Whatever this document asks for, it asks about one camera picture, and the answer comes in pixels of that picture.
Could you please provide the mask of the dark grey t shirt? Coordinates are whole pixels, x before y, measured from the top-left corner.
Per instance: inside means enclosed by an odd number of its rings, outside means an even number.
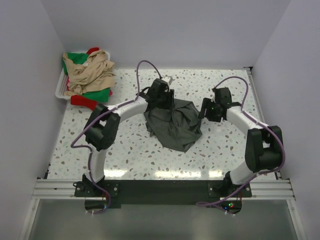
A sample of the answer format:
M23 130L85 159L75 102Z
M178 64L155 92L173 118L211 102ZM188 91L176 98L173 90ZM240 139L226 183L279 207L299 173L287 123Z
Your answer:
M187 152L203 135L199 113L192 101L175 99L169 109L154 108L143 115L150 136L163 147Z

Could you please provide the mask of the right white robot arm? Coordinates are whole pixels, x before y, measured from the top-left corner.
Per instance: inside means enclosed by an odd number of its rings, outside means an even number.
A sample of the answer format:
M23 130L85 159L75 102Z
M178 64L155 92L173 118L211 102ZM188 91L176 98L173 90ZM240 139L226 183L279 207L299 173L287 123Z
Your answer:
M245 136L244 162L227 172L216 189L220 196L235 196L242 185L247 185L259 174L279 170L285 162L282 130L260 122L246 112L243 104L233 102L227 87L213 88L214 98L204 98L199 119L210 122L222 120L235 125Z

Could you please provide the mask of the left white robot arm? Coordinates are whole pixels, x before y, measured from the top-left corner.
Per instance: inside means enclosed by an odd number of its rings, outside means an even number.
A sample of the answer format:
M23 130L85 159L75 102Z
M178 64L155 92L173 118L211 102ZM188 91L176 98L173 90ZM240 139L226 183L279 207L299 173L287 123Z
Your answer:
M154 108L170 108L174 100L171 76L157 78L150 87L144 88L137 98L120 104L105 106L97 104L81 135L85 135L89 149L87 172L82 180L75 182L75 197L112 197L117 191L105 182L105 159L107 149L114 143L120 123Z

